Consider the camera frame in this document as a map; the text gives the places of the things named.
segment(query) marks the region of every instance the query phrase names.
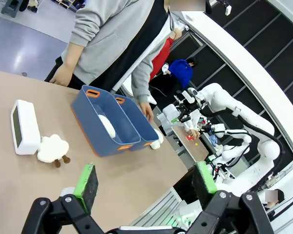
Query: gray hoodie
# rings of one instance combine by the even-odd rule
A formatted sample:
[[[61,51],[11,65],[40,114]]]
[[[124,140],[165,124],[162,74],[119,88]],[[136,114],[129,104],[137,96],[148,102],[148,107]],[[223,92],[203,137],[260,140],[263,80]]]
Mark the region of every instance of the gray hoodie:
[[[128,47],[145,23],[154,0],[88,0],[76,12],[70,42],[84,50],[75,68],[85,84],[99,77]],[[153,70],[152,60],[165,41],[157,45],[132,72],[132,90],[140,102],[150,95],[148,82]],[[64,61],[67,48],[62,53]]]

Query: green sponge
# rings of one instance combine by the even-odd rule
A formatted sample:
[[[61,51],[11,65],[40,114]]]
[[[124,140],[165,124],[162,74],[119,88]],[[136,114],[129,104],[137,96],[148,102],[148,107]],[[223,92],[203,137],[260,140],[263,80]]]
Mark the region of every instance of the green sponge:
[[[86,164],[73,195],[78,199],[87,213],[91,213],[94,198],[98,190],[98,178],[93,164]]]
[[[217,187],[204,161],[194,164],[192,185],[202,208],[205,209],[213,195],[217,192]]]

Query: white digital clock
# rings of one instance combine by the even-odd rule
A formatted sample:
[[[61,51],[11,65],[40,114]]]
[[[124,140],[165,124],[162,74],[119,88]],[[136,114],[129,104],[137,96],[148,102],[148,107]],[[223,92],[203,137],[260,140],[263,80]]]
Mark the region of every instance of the white digital clock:
[[[11,112],[11,125],[15,152],[18,155],[33,155],[41,141],[34,105],[17,100]]]

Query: gray sweatshirt sleeve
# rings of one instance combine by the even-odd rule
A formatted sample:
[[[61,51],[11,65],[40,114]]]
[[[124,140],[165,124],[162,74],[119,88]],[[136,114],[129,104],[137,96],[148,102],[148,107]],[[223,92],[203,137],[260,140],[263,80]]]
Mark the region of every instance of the gray sweatshirt sleeve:
[[[135,0],[88,0],[84,8],[76,12],[75,27],[70,42],[87,46],[100,27]]]
[[[150,74],[153,71],[153,59],[160,53],[166,40],[156,46],[133,70],[131,73],[131,88],[134,97],[138,102],[148,102],[147,96],[150,96],[148,83],[150,82]]]

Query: white sheep figurine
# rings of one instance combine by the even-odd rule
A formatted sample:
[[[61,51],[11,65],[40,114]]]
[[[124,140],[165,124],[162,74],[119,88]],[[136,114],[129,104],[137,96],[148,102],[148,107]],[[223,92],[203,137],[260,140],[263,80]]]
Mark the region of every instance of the white sheep figurine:
[[[70,158],[66,156],[68,148],[68,143],[58,135],[43,136],[38,148],[37,158],[46,163],[54,162],[55,166],[59,168],[61,166],[60,159],[63,159],[66,164],[70,163]]]

